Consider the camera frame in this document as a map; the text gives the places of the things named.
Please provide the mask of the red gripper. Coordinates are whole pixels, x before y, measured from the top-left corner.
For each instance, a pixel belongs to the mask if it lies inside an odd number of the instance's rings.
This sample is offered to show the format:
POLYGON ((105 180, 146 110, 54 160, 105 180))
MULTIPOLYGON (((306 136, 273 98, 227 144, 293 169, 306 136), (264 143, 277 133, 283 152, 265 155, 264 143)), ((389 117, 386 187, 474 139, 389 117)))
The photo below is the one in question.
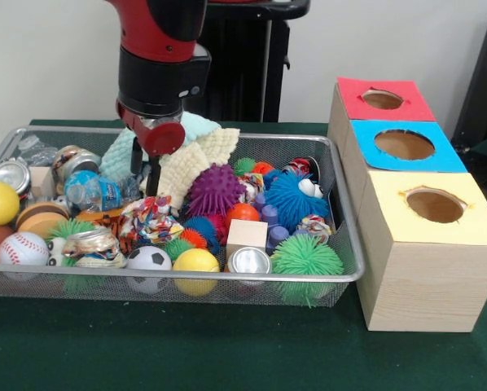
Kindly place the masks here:
POLYGON ((160 181, 159 156, 175 153, 183 144, 185 130, 180 123, 182 111, 163 116, 139 114, 127 108, 119 99, 116 110, 126 127, 136 136, 133 140, 130 172, 138 176, 143 169, 143 151, 149 156, 146 196, 156 196, 160 181))

